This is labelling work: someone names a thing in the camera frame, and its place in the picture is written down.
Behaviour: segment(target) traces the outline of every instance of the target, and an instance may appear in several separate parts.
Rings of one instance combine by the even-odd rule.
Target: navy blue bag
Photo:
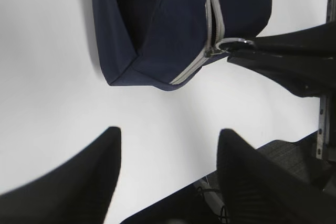
[[[227,55],[223,38],[255,37],[272,0],[92,0],[102,72],[111,86],[185,85]]]

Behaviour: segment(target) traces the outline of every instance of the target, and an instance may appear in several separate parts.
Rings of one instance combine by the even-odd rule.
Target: zipper
[[[223,52],[216,51],[213,45],[211,45],[212,41],[212,10],[215,16],[216,22],[216,38],[215,44],[224,38],[224,21],[221,11],[221,4],[219,0],[206,0],[205,2],[205,14],[207,20],[207,41],[201,52],[197,55],[197,57],[191,62],[191,64],[180,73],[174,80],[170,82],[172,85],[178,85],[184,82],[188,77],[190,77],[197,69],[204,65],[204,63],[215,54],[222,54]]]

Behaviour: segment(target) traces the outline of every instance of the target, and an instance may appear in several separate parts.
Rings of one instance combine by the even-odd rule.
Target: black plastic part
[[[260,73],[299,97],[336,92],[336,22],[295,33],[252,39],[228,62]]]

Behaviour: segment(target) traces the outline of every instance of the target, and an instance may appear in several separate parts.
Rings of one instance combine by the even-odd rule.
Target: metal ring
[[[220,48],[220,46],[222,44],[233,43],[233,42],[245,43],[245,44],[249,44],[250,46],[252,46],[254,48],[257,48],[257,46],[254,43],[254,41],[243,39],[243,38],[225,38],[225,39],[222,39],[222,40],[220,40],[219,42],[216,43],[215,48],[217,50],[223,50],[222,48]]]

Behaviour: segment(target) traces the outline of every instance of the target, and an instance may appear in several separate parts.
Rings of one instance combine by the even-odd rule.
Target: white surface
[[[317,128],[318,99],[292,96],[217,62],[175,92],[109,87],[91,0],[0,0],[0,193],[54,169],[108,126],[122,128],[122,169],[106,223],[215,170],[220,129],[259,147]],[[324,23],[326,0],[274,0],[264,35]]]

